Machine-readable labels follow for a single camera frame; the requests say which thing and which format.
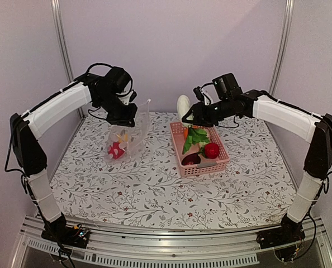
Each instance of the white vegetable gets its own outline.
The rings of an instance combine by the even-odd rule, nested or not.
[[[189,98],[186,95],[179,96],[179,98],[177,100],[177,113],[178,113],[179,120],[181,122],[182,122],[182,117],[189,111],[190,108],[191,108],[191,105],[189,102]],[[190,115],[189,117],[187,117],[187,119],[193,120],[193,115]],[[182,125],[184,125],[185,127],[192,126],[192,124],[183,123],[183,122],[182,122]]]

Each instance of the leafy green vegetable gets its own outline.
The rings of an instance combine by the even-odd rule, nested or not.
[[[183,155],[191,148],[191,145],[192,145],[192,136],[188,135],[183,145],[183,150],[182,150]]]
[[[191,148],[192,145],[196,145],[200,142],[202,143],[210,142],[210,139],[207,137],[207,131],[201,128],[190,127],[188,129],[188,136],[183,145],[182,154],[184,155]]]

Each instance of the metal pole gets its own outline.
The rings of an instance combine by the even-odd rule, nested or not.
[[[63,23],[61,20],[61,13],[60,13],[60,6],[59,0],[51,0],[52,5],[52,12],[53,12],[53,19],[54,19],[54,26],[55,31],[58,39],[60,54],[63,60],[65,75],[67,76],[68,83],[74,80],[72,66],[70,64],[68,50],[67,50],[67,43],[65,42],[64,30],[63,30]],[[77,110],[78,116],[83,119],[85,114],[81,108]]]
[[[293,7],[294,7],[294,0],[287,0],[285,13],[284,13],[281,42],[279,45],[278,56],[277,56],[277,61],[276,61],[274,71],[273,71],[271,85],[269,87],[269,93],[271,95],[275,94],[280,72],[282,69],[284,55],[285,55],[286,46],[288,43],[288,37],[289,37],[289,33],[290,33],[291,20],[292,20],[292,16],[293,16]]]

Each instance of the zip tie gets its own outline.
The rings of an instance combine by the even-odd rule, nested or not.
[[[27,111],[24,112],[21,116],[25,116],[26,114],[31,114],[30,110],[27,110]]]
[[[34,199],[34,200],[33,200],[33,199],[31,198],[31,200],[32,200],[33,202],[36,202],[36,203],[37,203],[36,205],[38,205],[39,202],[41,202],[41,201],[43,201],[44,199],[50,197],[51,195],[53,195],[53,193],[50,193],[49,195],[47,195],[47,196],[45,196],[45,197],[43,197],[43,198],[41,198],[41,199]]]
[[[315,199],[315,200],[311,200],[311,199],[307,199],[306,197],[303,197],[301,194],[299,194],[299,193],[297,193],[297,195],[300,197],[300,198],[302,198],[302,199],[304,199],[304,200],[306,200],[306,201],[309,201],[309,202],[317,202],[317,199]]]

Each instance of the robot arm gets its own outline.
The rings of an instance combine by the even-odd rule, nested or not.
[[[276,100],[267,92],[243,93],[233,74],[220,76],[212,83],[221,100],[210,105],[202,101],[194,104],[182,117],[183,122],[211,127],[230,116],[254,117],[289,130],[310,143],[302,182],[281,227],[260,232],[257,241],[261,248],[267,248],[303,239],[301,222],[317,201],[332,165],[332,116],[311,114]]]
[[[136,93],[132,89],[132,79],[127,72],[122,68],[112,67],[105,76],[99,76],[89,73],[89,70],[90,68],[66,88],[30,111],[22,115],[16,113],[10,119],[13,152],[19,166],[23,168],[26,190],[46,224],[42,237],[84,248],[88,242],[88,231],[66,226],[65,217],[49,185],[46,172],[47,157],[38,139],[70,112],[89,102],[96,108],[103,107],[108,112],[106,121],[112,125],[134,127],[137,110],[137,106],[130,103],[135,99]],[[124,93],[128,83],[131,84],[130,90]]]

